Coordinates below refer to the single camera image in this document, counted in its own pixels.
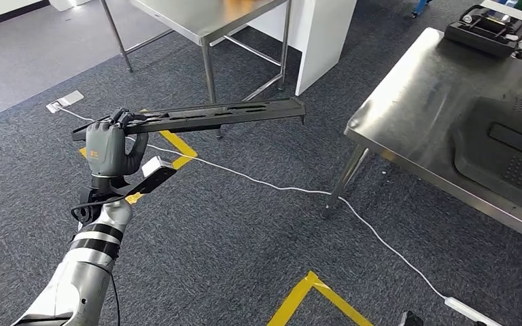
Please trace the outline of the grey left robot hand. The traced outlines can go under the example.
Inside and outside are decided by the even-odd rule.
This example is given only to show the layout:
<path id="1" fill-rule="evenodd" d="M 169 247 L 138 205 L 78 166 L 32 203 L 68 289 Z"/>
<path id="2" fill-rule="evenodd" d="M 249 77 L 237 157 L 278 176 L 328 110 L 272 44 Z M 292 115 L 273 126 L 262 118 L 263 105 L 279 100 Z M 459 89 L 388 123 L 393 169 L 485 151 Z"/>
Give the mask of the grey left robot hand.
<path id="1" fill-rule="evenodd" d="M 138 134 L 132 149 L 126 152 L 124 125 L 132 117 L 130 111 L 118 109 L 87 127 L 86 157 L 93 176 L 119 177 L 139 170 L 149 136 L 146 132 Z"/>

